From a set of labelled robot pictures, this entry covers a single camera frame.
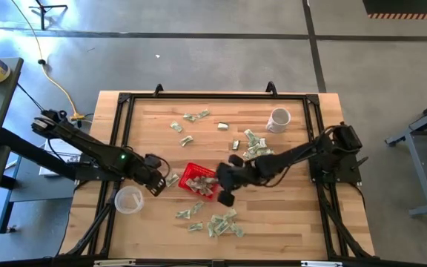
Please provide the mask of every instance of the yellow cable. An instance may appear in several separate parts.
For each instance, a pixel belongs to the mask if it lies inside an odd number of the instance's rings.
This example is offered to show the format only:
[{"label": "yellow cable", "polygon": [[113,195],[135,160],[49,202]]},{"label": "yellow cable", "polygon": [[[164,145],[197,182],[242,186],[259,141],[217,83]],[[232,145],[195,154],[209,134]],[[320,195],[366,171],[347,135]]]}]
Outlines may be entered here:
[{"label": "yellow cable", "polygon": [[[44,57],[42,55],[42,50],[41,50],[41,45],[39,44],[39,39],[37,38],[36,32],[33,29],[33,26],[29,23],[29,20],[27,20],[26,16],[23,14],[23,12],[21,11],[21,9],[19,9],[18,5],[14,2],[14,0],[11,0],[12,3],[16,6],[16,8],[19,10],[20,14],[24,17],[24,19],[26,20],[27,24],[30,27],[30,30],[32,30],[34,37],[36,38],[36,42],[37,42],[37,48],[39,49],[39,55],[41,57],[42,60],[44,60]],[[47,77],[47,79],[52,82],[58,89],[60,89],[62,92],[65,93],[65,96],[67,96],[68,101],[70,102],[70,104],[72,105],[72,109],[73,109],[73,116],[71,116],[71,119],[84,119],[85,116],[80,115],[77,113],[77,110],[75,109],[75,104],[73,104],[72,98],[70,97],[70,95],[67,93],[67,91],[60,85],[58,84],[56,81],[54,81],[53,79],[51,79],[49,77],[49,75],[47,74],[47,72],[45,71],[44,65],[42,66],[42,72],[44,73],[44,75]]]}]

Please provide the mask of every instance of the red plastic basket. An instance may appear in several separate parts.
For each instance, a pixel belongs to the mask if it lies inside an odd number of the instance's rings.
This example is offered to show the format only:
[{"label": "red plastic basket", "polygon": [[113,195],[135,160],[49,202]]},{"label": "red plastic basket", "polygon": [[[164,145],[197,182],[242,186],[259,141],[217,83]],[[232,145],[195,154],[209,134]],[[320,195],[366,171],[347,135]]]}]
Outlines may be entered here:
[{"label": "red plastic basket", "polygon": [[185,182],[188,179],[193,179],[195,177],[200,177],[200,176],[215,177],[215,171],[211,171],[211,170],[204,168],[202,166],[199,166],[195,163],[189,162],[187,164],[187,167],[185,167],[185,171],[184,171],[184,174],[182,175],[181,180],[179,181],[179,187],[184,188],[185,190],[192,192],[194,194],[198,194],[199,196],[204,197],[204,198],[208,199],[209,201],[213,201],[214,197],[216,195],[216,191],[219,187],[218,183],[214,184],[213,187],[211,188],[213,194],[210,196],[204,196],[201,193],[194,192],[194,191],[192,191],[192,189],[188,185],[185,184]]}]

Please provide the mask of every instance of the concrete floor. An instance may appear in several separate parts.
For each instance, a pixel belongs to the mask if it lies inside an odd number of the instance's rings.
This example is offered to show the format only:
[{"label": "concrete floor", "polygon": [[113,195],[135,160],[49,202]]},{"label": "concrete floor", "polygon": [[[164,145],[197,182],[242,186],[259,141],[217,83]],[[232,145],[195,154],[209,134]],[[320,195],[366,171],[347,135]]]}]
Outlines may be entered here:
[{"label": "concrete floor", "polygon": [[[16,1],[34,27],[39,17]],[[307,34],[301,0],[117,0],[67,3],[51,10],[50,30],[114,33]],[[427,36],[427,21],[371,20],[357,0],[310,0],[316,34]],[[20,83],[45,108],[70,110],[64,95],[41,74],[36,43],[10,1],[0,0],[0,57],[20,56]],[[317,92],[308,40],[40,38],[52,67],[81,113],[93,112],[100,90],[264,90]],[[405,146],[383,140],[414,121],[427,107],[427,42],[318,42],[328,92],[340,95],[344,117],[359,134],[367,216],[377,256],[427,263],[427,216],[408,209],[425,203]],[[38,110],[16,91],[5,127],[34,144],[30,131]],[[0,260],[53,256],[59,249],[71,199],[16,205],[11,223],[22,231],[0,235]]]}]

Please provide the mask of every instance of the desk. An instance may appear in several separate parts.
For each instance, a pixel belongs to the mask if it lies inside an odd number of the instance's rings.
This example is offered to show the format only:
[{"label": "desk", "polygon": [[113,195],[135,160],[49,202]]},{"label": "desk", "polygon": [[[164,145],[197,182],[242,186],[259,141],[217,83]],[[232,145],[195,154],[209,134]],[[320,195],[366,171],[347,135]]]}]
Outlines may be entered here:
[{"label": "desk", "polygon": [[[90,135],[105,143],[110,140],[119,93],[102,91],[99,94]],[[343,117],[338,95],[324,93],[319,98],[324,125],[339,124]],[[290,111],[291,123],[285,133],[269,133],[265,130],[265,123],[271,111],[278,107]],[[182,119],[186,112],[197,113],[206,108],[211,111],[211,115],[195,123]],[[127,108],[122,111],[122,116],[126,116],[126,113]],[[173,120],[181,123],[184,128],[182,133],[169,128]],[[230,129],[218,131],[218,122],[228,122]],[[123,127],[120,125],[117,145],[122,139]],[[248,128],[257,136],[265,137],[268,147],[277,153],[308,141],[301,102],[280,99],[137,99],[128,145],[139,154],[154,153],[164,157],[171,164],[173,172],[182,175],[188,162],[215,169],[220,161],[226,161],[233,152],[230,147],[234,139],[242,140],[237,151],[241,155],[246,150],[243,131]],[[194,141],[182,148],[179,140],[187,135],[192,135]],[[135,182],[123,182],[122,186],[126,185],[135,185]],[[61,253],[74,247],[92,223],[99,187],[99,182],[89,182],[75,193]],[[207,222],[212,214],[224,214],[228,210],[218,202],[207,203],[190,220],[179,220],[174,218],[176,212],[191,208],[198,200],[193,194],[176,185],[166,188],[158,197],[152,197],[144,188],[142,190],[145,207],[138,214],[116,214],[110,258],[327,258],[317,193],[309,182],[306,162],[293,166],[275,188],[248,186],[235,191],[234,207],[238,212],[236,222],[245,231],[243,238],[233,233],[209,238],[206,229],[187,232],[189,224]],[[337,191],[343,222],[360,245],[373,254],[360,195],[346,184],[338,184]],[[104,228],[102,225],[98,247],[102,244]],[[334,227],[331,227],[331,232],[334,247],[338,251]]]}]

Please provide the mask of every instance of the wooden table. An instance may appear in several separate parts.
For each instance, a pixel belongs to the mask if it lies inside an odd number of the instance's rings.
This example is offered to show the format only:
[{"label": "wooden table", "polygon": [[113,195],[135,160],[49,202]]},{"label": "wooden table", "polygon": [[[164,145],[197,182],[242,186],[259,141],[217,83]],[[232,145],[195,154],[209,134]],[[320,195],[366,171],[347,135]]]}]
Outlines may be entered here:
[{"label": "wooden table", "polygon": [[[90,135],[106,143],[109,143],[119,93],[102,91],[99,94]],[[319,97],[325,126],[343,121],[338,95],[321,93]],[[278,107],[289,110],[291,123],[285,133],[269,133],[265,123],[271,111]],[[184,113],[198,113],[206,108],[211,115],[195,123],[182,119]],[[182,133],[169,127],[174,120],[181,123]],[[218,131],[218,122],[228,122],[230,129]],[[123,126],[120,128],[118,142]],[[226,161],[232,154],[230,147],[234,139],[242,140],[237,151],[241,156],[246,150],[247,139],[243,133],[246,129],[265,137],[268,147],[277,153],[308,141],[301,101],[137,99],[128,145],[141,155],[153,153],[164,157],[173,172],[181,176],[188,162],[215,170],[220,161]],[[182,148],[179,140],[187,135],[194,141]],[[235,191],[236,222],[245,231],[243,238],[231,232],[209,238],[207,229],[187,232],[191,223],[208,222],[212,214],[224,214],[228,210],[218,202],[207,203],[190,220],[180,220],[174,217],[176,212],[191,208],[198,201],[195,195],[174,185],[153,197],[142,188],[145,207],[138,214],[116,214],[110,258],[324,260],[327,256],[317,192],[308,175],[307,162],[302,162],[294,165],[275,188],[248,186]],[[126,185],[137,184],[123,182],[122,186]],[[75,193],[61,253],[70,250],[92,223],[99,187],[99,182],[89,182]],[[361,246],[374,254],[360,195],[347,184],[338,184],[337,192],[344,224]],[[104,231],[102,225],[99,246]],[[334,247],[339,251],[335,227],[331,227],[331,232]]]}]

